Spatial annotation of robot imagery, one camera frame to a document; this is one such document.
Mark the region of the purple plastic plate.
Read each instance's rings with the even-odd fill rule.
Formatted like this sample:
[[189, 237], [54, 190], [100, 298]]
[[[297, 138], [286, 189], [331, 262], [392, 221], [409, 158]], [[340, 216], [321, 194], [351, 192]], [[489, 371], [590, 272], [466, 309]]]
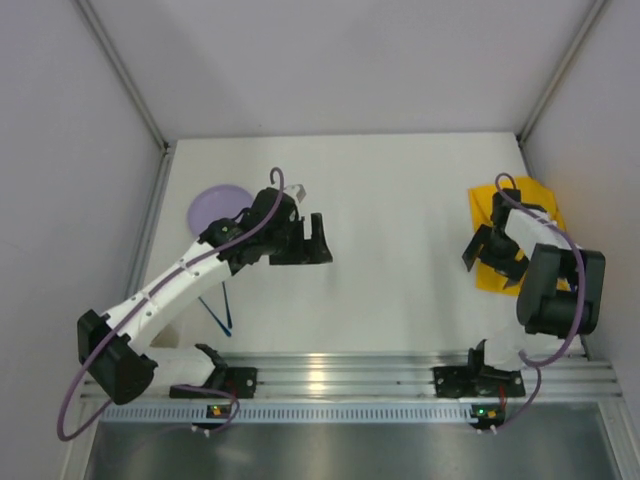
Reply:
[[198, 194], [187, 210], [187, 224], [194, 237], [198, 237], [212, 222], [221, 218], [234, 218], [251, 206], [254, 196], [242, 187], [219, 184]]

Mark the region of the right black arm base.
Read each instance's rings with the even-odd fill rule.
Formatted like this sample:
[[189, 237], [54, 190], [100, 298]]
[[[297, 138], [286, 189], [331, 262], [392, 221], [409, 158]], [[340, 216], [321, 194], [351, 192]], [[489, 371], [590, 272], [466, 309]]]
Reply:
[[465, 364], [438, 366], [432, 369], [438, 398], [522, 398], [525, 387], [519, 371], [499, 370], [485, 363], [482, 340], [470, 348]]

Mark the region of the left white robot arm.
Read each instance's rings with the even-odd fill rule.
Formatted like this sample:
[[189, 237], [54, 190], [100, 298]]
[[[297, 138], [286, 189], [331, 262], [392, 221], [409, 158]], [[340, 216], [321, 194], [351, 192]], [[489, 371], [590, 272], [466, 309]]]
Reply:
[[110, 401], [124, 405], [148, 389], [174, 398], [214, 396], [227, 363], [205, 343], [181, 349], [153, 342], [206, 290], [267, 258], [271, 265], [332, 262], [323, 217], [299, 212], [300, 188], [261, 190], [236, 218], [213, 221], [168, 270], [104, 314], [86, 312], [77, 323], [79, 360]]

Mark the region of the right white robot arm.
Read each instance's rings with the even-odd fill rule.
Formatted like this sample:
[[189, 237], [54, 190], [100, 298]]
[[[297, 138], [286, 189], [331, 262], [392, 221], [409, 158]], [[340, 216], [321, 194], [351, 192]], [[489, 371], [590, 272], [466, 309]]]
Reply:
[[[480, 263], [519, 292], [511, 324], [470, 349], [465, 373], [477, 396], [515, 387], [519, 371], [562, 356], [579, 335], [595, 330], [606, 260], [577, 246], [540, 205], [526, 204], [517, 188], [494, 193], [490, 222], [480, 225], [462, 254], [466, 268]], [[526, 354], [533, 338], [559, 339], [545, 360]]]

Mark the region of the yellow pikachu cloth placemat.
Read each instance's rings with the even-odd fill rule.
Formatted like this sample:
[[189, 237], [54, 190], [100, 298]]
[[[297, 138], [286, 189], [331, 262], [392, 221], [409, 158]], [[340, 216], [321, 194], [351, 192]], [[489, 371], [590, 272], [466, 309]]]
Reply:
[[[565, 220], [557, 205], [555, 195], [550, 189], [530, 177], [516, 177], [515, 181], [517, 187], [521, 190], [522, 203], [538, 205], [544, 208], [561, 230], [566, 229]], [[467, 190], [474, 230], [477, 230], [481, 225], [493, 226], [491, 214], [493, 211], [493, 195], [496, 192], [496, 187], [489, 184]], [[479, 290], [486, 292], [517, 296], [524, 282], [524, 279], [521, 279], [519, 283], [511, 285], [506, 277], [482, 263], [476, 263], [475, 271], [475, 286]]]

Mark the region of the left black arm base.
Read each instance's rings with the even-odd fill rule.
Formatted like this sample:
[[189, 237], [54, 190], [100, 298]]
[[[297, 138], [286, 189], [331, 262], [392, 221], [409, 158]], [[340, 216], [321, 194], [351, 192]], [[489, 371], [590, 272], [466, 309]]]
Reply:
[[238, 399], [253, 399], [257, 388], [258, 370], [254, 367], [234, 367], [206, 344], [196, 344], [196, 351], [207, 358], [212, 370], [201, 384], [183, 381], [172, 385], [169, 397], [174, 399], [224, 398], [226, 394]]

